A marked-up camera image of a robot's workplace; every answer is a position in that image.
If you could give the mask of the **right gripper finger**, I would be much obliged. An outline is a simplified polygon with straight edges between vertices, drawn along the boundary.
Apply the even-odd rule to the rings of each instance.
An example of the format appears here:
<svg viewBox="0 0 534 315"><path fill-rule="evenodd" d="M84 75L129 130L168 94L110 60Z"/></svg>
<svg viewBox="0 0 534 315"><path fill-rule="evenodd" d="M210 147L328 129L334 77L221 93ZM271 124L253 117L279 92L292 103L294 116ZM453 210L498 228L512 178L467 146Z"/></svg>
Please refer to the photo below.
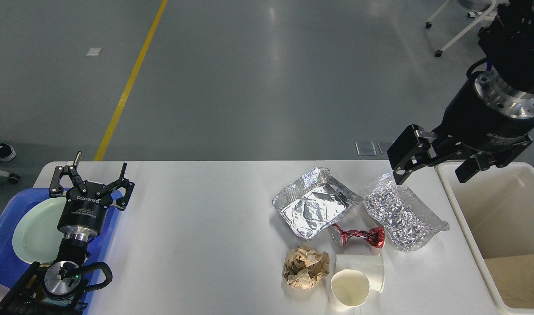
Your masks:
<svg viewBox="0 0 534 315"><path fill-rule="evenodd" d="M446 134L425 131L417 124L405 128L387 149L393 177L397 185L403 184L416 170L433 167L457 155L457 141Z"/></svg>
<svg viewBox="0 0 534 315"><path fill-rule="evenodd" d="M495 165L498 155L497 152L462 151L460 159L464 162L455 170L458 181L468 182L478 172L489 169Z"/></svg>

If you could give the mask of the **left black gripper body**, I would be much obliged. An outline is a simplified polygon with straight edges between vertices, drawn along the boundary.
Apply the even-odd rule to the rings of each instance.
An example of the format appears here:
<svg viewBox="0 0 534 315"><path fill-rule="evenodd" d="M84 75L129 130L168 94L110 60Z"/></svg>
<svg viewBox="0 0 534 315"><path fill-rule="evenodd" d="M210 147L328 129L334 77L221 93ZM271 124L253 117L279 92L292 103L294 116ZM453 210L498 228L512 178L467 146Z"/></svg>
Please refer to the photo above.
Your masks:
<svg viewBox="0 0 534 315"><path fill-rule="evenodd" d="M57 229L65 239L88 241L101 234L109 206L113 202L109 192L81 195L78 189L69 189Z"/></svg>

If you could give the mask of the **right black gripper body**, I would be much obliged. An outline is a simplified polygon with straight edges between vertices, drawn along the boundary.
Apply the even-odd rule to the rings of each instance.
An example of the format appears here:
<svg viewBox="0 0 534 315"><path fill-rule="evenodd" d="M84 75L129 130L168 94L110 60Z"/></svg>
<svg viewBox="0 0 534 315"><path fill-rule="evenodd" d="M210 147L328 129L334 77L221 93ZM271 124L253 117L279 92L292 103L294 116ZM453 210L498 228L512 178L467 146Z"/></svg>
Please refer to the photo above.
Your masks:
<svg viewBox="0 0 534 315"><path fill-rule="evenodd" d="M533 128L534 94L510 86L496 70L486 70L465 82L434 132L489 154L500 168L527 147Z"/></svg>

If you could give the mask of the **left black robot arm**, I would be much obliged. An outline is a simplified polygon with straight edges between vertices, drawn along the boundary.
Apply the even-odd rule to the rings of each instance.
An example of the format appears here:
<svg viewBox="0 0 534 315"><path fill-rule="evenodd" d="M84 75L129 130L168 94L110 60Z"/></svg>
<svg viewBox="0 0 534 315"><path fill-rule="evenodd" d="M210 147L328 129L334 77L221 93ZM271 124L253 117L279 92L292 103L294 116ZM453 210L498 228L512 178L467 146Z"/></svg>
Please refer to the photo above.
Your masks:
<svg viewBox="0 0 534 315"><path fill-rule="evenodd" d="M79 175L81 152L72 165L55 167L49 185L51 199L63 198L57 230L63 234L58 253L47 262L34 260L0 301L0 315L81 315L85 293L103 289L113 279L104 262L88 263L89 245L101 235L112 207L124 210L135 184L119 177L109 184L85 181Z"/></svg>

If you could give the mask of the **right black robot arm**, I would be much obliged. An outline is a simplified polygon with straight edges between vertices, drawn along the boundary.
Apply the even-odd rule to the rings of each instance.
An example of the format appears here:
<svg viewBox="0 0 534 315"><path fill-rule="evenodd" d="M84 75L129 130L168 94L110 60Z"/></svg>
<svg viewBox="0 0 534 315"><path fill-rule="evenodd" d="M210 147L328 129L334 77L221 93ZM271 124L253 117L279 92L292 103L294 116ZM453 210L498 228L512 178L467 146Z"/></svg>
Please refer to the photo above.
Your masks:
<svg viewBox="0 0 534 315"><path fill-rule="evenodd" d="M447 106L441 124L426 132L407 126L387 156L396 184L415 170L463 160L455 170L465 183L492 166L508 166L530 144L534 128L534 0L500 4L479 46L492 69L475 71Z"/></svg>

